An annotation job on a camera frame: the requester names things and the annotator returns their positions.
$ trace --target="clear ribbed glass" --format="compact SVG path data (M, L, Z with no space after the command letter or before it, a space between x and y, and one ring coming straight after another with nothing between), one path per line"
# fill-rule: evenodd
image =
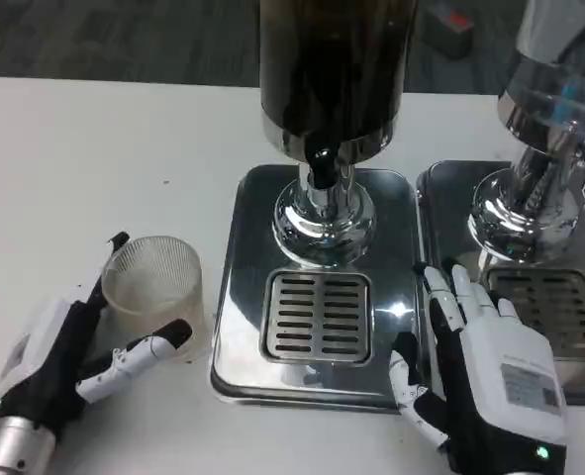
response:
M193 335L181 348L180 357L192 360L209 346L200 259L183 240L153 236L128 242L105 266L102 285L124 331L143 336L183 319Z

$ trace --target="drip tray grate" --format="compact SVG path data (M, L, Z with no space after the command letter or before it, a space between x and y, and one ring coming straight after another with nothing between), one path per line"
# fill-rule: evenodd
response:
M278 271L270 281L261 333L270 357L348 363L361 363L369 357L369 283L365 277Z
M575 270L496 267L488 284L522 322L544 334L556 357L585 359L585 277Z

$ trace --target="white table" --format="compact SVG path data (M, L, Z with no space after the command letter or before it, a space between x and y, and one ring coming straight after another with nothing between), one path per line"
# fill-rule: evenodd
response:
M406 94L396 139L367 164L414 184L439 160L512 158L495 104ZM237 184L273 162L291 163L263 137L257 90L0 79L0 369L35 301L97 272L122 229L188 240L213 313ZM585 409L570 415L567 473L585 475ZM52 473L450 472L397 416L221 402L201 360L89 409Z

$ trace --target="red object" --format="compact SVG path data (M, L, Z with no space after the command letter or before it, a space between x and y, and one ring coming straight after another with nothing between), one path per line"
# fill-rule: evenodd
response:
M448 19L455 23L459 28L466 28L470 25L470 20L468 20L463 15L459 15L457 12L452 12Z

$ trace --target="gray carpet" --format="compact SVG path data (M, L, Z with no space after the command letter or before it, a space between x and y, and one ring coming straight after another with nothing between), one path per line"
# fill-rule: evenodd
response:
M448 3L474 22L472 51L446 58L423 41L419 22L406 89L498 94L525 0ZM257 86L254 6L255 0L0 0L0 76Z

